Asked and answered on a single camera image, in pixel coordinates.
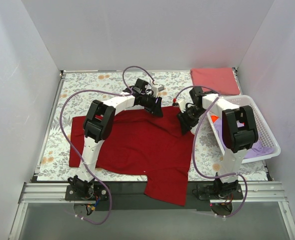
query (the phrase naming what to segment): gray wall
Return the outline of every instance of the gray wall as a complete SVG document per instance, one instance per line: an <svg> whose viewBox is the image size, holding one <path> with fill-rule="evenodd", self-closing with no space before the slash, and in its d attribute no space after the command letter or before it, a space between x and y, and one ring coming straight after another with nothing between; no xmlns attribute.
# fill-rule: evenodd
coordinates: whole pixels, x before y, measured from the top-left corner
<svg viewBox="0 0 295 240"><path fill-rule="evenodd" d="M260 108L281 147L267 162L295 221L295 1L277 0L239 66L244 94Z"/></svg>
<svg viewBox="0 0 295 240"><path fill-rule="evenodd" d="M6 240L29 181L59 71L20 0L0 0L0 240Z"/></svg>
<svg viewBox="0 0 295 240"><path fill-rule="evenodd" d="M22 0L60 70L238 66L273 0Z"/></svg>

